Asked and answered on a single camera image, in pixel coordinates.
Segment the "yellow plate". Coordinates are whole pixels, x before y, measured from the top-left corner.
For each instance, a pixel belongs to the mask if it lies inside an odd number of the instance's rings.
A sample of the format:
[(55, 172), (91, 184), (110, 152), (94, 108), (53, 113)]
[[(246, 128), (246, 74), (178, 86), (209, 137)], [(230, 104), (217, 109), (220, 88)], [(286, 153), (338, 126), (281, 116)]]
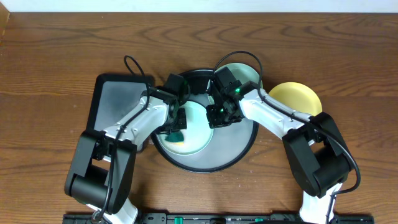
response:
[(285, 82), (275, 86), (269, 95), (286, 106), (312, 116), (323, 111), (318, 95), (308, 86), (297, 82)]

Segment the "mint green plate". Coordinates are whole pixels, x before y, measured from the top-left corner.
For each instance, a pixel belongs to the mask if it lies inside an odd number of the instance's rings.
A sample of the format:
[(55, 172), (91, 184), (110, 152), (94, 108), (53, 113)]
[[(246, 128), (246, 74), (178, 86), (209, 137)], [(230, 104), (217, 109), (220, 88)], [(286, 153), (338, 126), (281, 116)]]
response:
[(160, 145), (172, 154), (189, 156), (204, 149), (213, 136), (213, 130), (209, 127), (206, 117), (206, 109), (199, 103), (187, 101), (185, 108), (187, 117), (187, 129), (180, 130), (184, 135), (184, 144), (174, 145), (164, 141), (167, 134), (157, 134)]
[(249, 81), (254, 83), (258, 82), (259, 74), (249, 65), (244, 63), (229, 63), (218, 68), (215, 73), (221, 73), (224, 68), (227, 68), (235, 77), (235, 79), (239, 80), (242, 84), (245, 84)]

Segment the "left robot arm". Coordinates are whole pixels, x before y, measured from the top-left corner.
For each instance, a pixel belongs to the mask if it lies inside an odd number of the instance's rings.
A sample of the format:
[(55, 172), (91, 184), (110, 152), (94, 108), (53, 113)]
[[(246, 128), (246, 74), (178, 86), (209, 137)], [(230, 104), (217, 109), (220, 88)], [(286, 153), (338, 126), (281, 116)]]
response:
[(134, 223), (129, 201), (137, 149), (153, 132), (186, 129), (181, 107), (190, 94), (186, 79), (169, 75), (165, 85), (146, 86), (138, 104), (108, 128), (86, 128), (78, 140), (65, 182), (65, 193), (93, 207), (90, 223)]

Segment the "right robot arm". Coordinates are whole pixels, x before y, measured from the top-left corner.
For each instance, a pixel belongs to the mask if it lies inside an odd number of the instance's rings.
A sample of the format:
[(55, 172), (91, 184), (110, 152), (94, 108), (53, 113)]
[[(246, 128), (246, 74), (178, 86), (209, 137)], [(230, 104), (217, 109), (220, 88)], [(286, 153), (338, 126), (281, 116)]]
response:
[(254, 121), (283, 142), (294, 179), (304, 192), (301, 219), (330, 223), (342, 183), (358, 166), (332, 117), (302, 113), (269, 96), (259, 83), (241, 83), (224, 67), (210, 77), (208, 93), (213, 103), (206, 107), (211, 129)]

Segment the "green yellow sponge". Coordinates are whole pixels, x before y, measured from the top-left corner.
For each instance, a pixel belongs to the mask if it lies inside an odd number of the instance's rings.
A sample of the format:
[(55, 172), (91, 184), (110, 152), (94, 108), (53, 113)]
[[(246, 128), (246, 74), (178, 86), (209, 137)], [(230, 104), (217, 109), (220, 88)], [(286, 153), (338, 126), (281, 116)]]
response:
[(184, 135), (181, 131), (172, 132), (166, 135), (164, 141), (169, 144), (182, 145), (184, 144)]

